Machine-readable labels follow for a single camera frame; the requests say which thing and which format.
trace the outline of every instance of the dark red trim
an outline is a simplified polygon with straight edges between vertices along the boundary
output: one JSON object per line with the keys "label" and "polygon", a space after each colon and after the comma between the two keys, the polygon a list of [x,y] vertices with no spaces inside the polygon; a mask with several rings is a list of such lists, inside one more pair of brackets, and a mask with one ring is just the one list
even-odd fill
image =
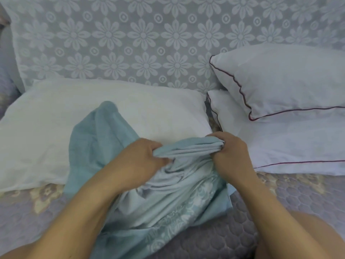
{"label": "dark red trim", "polygon": [[[222,129],[222,126],[220,125],[219,119],[218,119],[218,113],[216,113],[215,111],[213,111],[212,109],[212,105],[211,105],[211,98],[210,96],[207,94],[207,98],[210,101],[210,106],[211,106],[211,111],[214,112],[217,115],[217,121],[218,124]],[[254,167],[254,169],[258,169],[258,168],[262,168],[262,167],[267,167],[267,166],[272,166],[272,165],[278,165],[278,164],[305,164],[305,163],[337,163],[337,162],[345,162],[345,160],[335,160],[335,161],[303,161],[303,162],[283,162],[283,163],[275,163],[275,164],[268,164],[268,165],[263,165],[263,166],[259,166],[259,167]]]}
{"label": "dark red trim", "polygon": [[334,109],[334,108],[345,109],[345,106],[333,106],[333,107],[328,107],[328,108],[290,109],[290,110],[280,111],[280,112],[277,112],[277,113],[271,113],[271,114],[264,115],[264,116],[261,116],[261,117],[258,117],[258,118],[252,118],[252,117],[251,117],[251,114],[252,114],[252,107],[251,107],[249,104],[247,104],[246,97],[245,97],[245,95],[244,95],[244,93],[243,93],[243,91],[242,91],[242,85],[239,84],[239,82],[236,80],[236,78],[235,78],[234,75],[229,74],[228,72],[226,72],[226,71],[224,71],[224,70],[222,70],[222,69],[219,69],[218,67],[215,67],[214,64],[211,63],[211,58],[212,58],[213,56],[214,56],[214,55],[212,55],[212,56],[210,57],[210,60],[209,60],[210,65],[211,65],[214,69],[217,69],[218,71],[221,71],[221,72],[223,72],[223,73],[229,75],[229,76],[233,79],[233,81],[238,85],[238,87],[239,87],[239,93],[240,93],[240,94],[242,95],[242,97],[243,97],[243,102],[244,102],[245,106],[248,107],[248,108],[250,109],[250,112],[249,112],[249,114],[248,114],[248,119],[249,119],[250,121],[256,121],[256,120],[258,120],[258,119],[260,119],[260,118],[263,118],[263,117],[268,117],[268,116],[277,115],[277,114],[280,114],[280,113],[291,112],[291,111],[329,110],[329,109]]}
{"label": "dark red trim", "polygon": [[209,96],[208,94],[207,94],[207,99],[208,99],[209,102],[210,102],[211,111],[214,112],[214,113],[216,114],[216,116],[217,116],[217,121],[218,121],[218,125],[219,125],[220,129],[221,129],[221,131],[223,131],[223,128],[222,128],[222,126],[221,126],[221,124],[220,124],[220,122],[219,122],[219,119],[218,119],[218,113],[216,113],[215,111],[213,111],[212,106],[211,106],[211,98],[210,98],[210,96]]}
{"label": "dark red trim", "polygon": [[284,163],[276,163],[276,164],[268,164],[264,166],[254,167],[254,169],[267,167],[271,165],[278,165],[278,164],[305,164],[305,163],[338,163],[338,162],[345,162],[345,160],[334,160],[334,161],[304,161],[304,162],[284,162]]}

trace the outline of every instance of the person's left hand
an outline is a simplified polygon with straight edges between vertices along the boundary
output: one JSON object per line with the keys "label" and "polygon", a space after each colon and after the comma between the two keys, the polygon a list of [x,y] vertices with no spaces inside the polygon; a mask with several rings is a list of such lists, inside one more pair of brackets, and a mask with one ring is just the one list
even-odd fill
{"label": "person's left hand", "polygon": [[162,144],[148,139],[138,139],[90,179],[102,191],[114,189],[116,194],[138,188],[150,180],[163,166],[170,162],[168,158],[154,157],[153,150]]}

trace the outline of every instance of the white pillow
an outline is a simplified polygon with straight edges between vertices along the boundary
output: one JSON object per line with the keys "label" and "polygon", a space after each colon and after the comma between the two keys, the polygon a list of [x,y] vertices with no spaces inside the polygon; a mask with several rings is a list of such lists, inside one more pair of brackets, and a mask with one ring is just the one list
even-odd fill
{"label": "white pillow", "polygon": [[345,116],[345,51],[265,43],[212,56],[210,64],[251,121]]}
{"label": "white pillow", "polygon": [[256,171],[345,175],[345,119],[251,122],[228,91],[208,92],[223,131],[244,140]]}
{"label": "white pillow", "polygon": [[210,134],[204,95],[188,89],[58,78],[34,85],[0,121],[0,191],[64,184],[73,127],[114,102],[140,137],[173,143]]}

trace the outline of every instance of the person's left arm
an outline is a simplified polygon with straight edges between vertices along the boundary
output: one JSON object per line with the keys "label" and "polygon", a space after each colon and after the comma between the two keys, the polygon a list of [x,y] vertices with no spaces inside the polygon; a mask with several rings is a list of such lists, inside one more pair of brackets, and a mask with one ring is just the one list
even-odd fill
{"label": "person's left arm", "polygon": [[152,156],[161,144],[139,139],[93,176],[35,243],[0,259],[87,259],[114,199],[146,183],[168,159]]}

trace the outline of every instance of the quilted bedspread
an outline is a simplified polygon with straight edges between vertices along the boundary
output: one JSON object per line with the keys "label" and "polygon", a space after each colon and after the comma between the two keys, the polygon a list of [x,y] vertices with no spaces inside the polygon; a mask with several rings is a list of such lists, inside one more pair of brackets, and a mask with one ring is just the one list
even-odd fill
{"label": "quilted bedspread", "polygon": [[[322,218],[345,239],[345,176],[258,176],[287,209]],[[62,185],[0,193],[0,255],[32,242],[66,201]],[[226,215],[187,229],[149,258],[251,258],[258,241],[257,231],[238,192],[231,195],[231,201],[234,208]]]}

